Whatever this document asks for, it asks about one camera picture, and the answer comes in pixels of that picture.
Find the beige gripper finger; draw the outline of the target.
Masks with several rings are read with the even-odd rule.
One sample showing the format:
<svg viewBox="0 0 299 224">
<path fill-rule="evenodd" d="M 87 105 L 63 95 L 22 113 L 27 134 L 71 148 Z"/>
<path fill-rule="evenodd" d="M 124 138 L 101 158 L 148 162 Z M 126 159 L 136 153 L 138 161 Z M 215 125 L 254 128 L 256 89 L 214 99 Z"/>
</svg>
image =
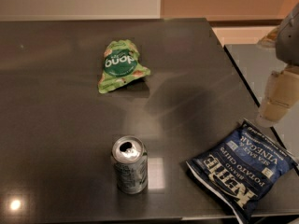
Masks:
<svg viewBox="0 0 299 224">
<path fill-rule="evenodd" d="M 299 66 L 288 64 L 282 71 L 273 71 L 267 80 L 257 123 L 271 127 L 280 122 L 299 101 Z"/>
<path fill-rule="evenodd" d="M 258 45 L 262 48 L 273 48 L 276 45 L 278 36 L 278 28 L 272 29 L 267 35 L 258 41 Z"/>
</svg>

